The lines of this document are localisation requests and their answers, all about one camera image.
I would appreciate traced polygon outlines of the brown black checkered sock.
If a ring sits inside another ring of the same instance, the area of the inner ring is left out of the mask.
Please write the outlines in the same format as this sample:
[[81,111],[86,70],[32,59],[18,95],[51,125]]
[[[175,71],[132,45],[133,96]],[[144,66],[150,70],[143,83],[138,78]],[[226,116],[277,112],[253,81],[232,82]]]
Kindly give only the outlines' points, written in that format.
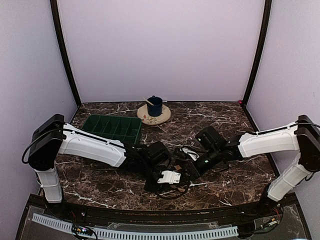
[[189,189],[190,186],[190,176],[189,174],[179,165],[175,164],[174,169],[176,172],[180,174],[180,180],[179,183],[175,184],[175,188],[181,192],[184,193]]

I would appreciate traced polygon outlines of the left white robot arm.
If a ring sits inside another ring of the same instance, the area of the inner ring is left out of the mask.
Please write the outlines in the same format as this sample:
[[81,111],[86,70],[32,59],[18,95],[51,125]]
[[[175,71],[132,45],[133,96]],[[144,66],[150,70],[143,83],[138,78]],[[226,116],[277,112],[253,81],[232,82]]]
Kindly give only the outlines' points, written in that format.
[[171,159],[162,142],[145,145],[104,138],[80,130],[66,123],[63,115],[55,114],[33,132],[32,141],[24,150],[21,161],[34,169],[45,199],[60,218],[67,218],[71,208],[63,201],[64,194],[55,164],[58,154],[79,156],[114,168],[142,172],[145,175],[144,188],[149,192],[156,193],[162,185],[177,184],[181,179],[176,171],[160,166]]

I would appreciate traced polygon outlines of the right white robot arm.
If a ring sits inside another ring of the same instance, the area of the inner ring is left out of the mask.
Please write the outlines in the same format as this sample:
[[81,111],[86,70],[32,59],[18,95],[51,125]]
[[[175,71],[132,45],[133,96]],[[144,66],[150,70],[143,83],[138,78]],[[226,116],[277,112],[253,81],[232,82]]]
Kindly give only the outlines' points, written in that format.
[[257,132],[245,132],[225,139],[213,127],[202,129],[196,139],[205,153],[184,168],[197,179],[220,162],[237,161],[252,156],[296,151],[293,162],[266,190],[266,198],[255,205],[255,213],[266,217],[290,190],[303,179],[320,170],[320,126],[307,115],[285,126]]

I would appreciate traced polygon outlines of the green divided plastic tray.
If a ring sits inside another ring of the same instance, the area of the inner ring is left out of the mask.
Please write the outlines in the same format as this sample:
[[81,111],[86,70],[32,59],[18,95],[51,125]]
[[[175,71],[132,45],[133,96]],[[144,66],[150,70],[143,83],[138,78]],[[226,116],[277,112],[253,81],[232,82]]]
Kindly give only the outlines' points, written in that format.
[[137,117],[90,115],[81,129],[106,139],[138,144],[141,128],[142,120]]

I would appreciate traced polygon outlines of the dark blue mug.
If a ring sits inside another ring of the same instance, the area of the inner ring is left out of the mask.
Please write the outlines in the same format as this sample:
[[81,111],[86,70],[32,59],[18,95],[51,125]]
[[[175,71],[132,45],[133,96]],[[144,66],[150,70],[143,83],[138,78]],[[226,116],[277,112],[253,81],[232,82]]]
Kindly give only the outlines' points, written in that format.
[[163,106],[163,100],[162,98],[158,96],[152,96],[149,97],[147,100],[149,100],[151,103],[154,104],[154,106],[149,105],[147,103],[147,112],[151,117],[158,117],[162,114],[162,106]]

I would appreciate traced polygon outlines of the black front rail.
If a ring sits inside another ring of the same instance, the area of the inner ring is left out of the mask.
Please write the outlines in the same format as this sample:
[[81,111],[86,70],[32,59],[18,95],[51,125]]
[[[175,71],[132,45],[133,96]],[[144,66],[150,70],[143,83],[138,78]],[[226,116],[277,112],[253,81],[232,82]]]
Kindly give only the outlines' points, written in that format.
[[94,207],[65,202],[62,204],[67,212],[73,212],[75,218],[81,223],[195,223],[209,220],[221,222],[248,222],[260,217],[256,210],[257,203],[248,203],[238,206],[218,207],[196,210],[173,210],[173,211],[144,211],[122,210],[105,207]]

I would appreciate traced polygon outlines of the right black frame post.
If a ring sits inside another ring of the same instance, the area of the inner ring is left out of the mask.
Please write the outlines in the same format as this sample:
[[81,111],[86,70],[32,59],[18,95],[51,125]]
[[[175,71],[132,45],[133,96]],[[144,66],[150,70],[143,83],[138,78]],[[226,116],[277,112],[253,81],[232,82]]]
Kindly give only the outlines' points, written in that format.
[[250,75],[248,78],[248,83],[244,92],[244,96],[242,99],[242,108],[245,109],[248,105],[248,102],[250,100],[250,96],[255,84],[255,80],[258,74],[259,65],[261,62],[265,40],[267,36],[268,26],[269,26],[269,20],[271,15],[271,9],[272,9],[272,0],[265,0],[264,1],[264,8],[263,8],[263,15],[261,20],[261,26],[259,31],[259,37],[257,41],[256,51],[252,63],[252,68],[250,71]]

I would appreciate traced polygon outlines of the black frame post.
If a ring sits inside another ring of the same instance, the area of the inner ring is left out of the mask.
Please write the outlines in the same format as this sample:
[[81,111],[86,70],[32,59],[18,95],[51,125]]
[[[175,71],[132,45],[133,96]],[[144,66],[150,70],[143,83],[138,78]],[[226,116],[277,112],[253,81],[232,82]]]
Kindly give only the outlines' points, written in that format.
[[82,101],[76,86],[76,81],[73,75],[71,63],[70,63],[68,52],[67,52],[67,47],[64,39],[64,34],[63,34],[62,22],[61,22],[60,13],[59,13],[58,1],[50,0],[50,8],[51,8],[51,15],[53,19],[55,35],[56,35],[63,67],[66,73],[66,77],[68,80],[68,84],[69,84],[73,99],[75,101],[76,106],[79,108],[82,105]]
[[263,15],[261,20],[261,26],[259,31],[259,37],[257,41],[256,51],[252,63],[252,68],[250,71],[250,75],[248,78],[248,83],[244,92],[244,96],[242,99],[242,108],[245,109],[248,105],[248,102],[250,100],[250,96],[255,84],[255,80],[258,74],[259,65],[261,62],[265,40],[267,36],[268,26],[269,26],[269,20],[271,15],[271,9],[272,9],[272,0],[265,0],[264,1],[264,8],[263,8]]

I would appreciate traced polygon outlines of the left black frame post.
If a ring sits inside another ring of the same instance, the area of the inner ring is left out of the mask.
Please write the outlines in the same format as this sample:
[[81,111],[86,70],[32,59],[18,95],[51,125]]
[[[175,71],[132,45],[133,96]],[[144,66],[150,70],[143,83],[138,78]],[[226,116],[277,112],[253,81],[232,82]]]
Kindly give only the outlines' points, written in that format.
[[67,47],[64,39],[64,34],[63,34],[62,22],[61,22],[60,13],[59,13],[58,1],[50,0],[50,8],[51,8],[51,15],[53,19],[55,35],[56,35],[63,67],[66,73],[66,77],[68,80],[68,84],[69,84],[73,99],[75,101],[76,106],[79,108],[82,105],[82,101],[76,86],[76,81],[73,75],[71,63],[70,63],[68,52],[67,52]]

